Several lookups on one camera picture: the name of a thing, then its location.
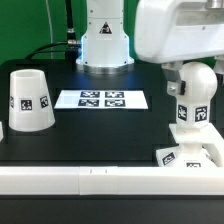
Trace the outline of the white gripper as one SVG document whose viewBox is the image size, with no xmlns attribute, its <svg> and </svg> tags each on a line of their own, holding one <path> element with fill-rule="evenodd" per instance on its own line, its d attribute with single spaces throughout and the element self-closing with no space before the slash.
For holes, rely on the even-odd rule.
<svg viewBox="0 0 224 224">
<path fill-rule="evenodd" d="M 183 95 L 183 60 L 216 56 L 214 72 L 224 74 L 224 2 L 139 0 L 134 48 L 141 60 L 164 63 L 167 93 Z"/>
</svg>

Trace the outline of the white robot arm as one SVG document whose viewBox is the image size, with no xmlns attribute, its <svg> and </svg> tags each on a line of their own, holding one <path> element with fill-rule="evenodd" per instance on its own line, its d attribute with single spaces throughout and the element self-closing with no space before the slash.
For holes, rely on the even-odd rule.
<svg viewBox="0 0 224 224">
<path fill-rule="evenodd" d="M 79 69 L 111 74 L 133 62 L 123 2 L 87 0 Z M 139 0 L 134 49 L 140 60 L 162 64 L 172 82 L 184 61 L 206 57 L 216 59 L 214 71 L 224 76 L 224 0 Z"/>
</svg>

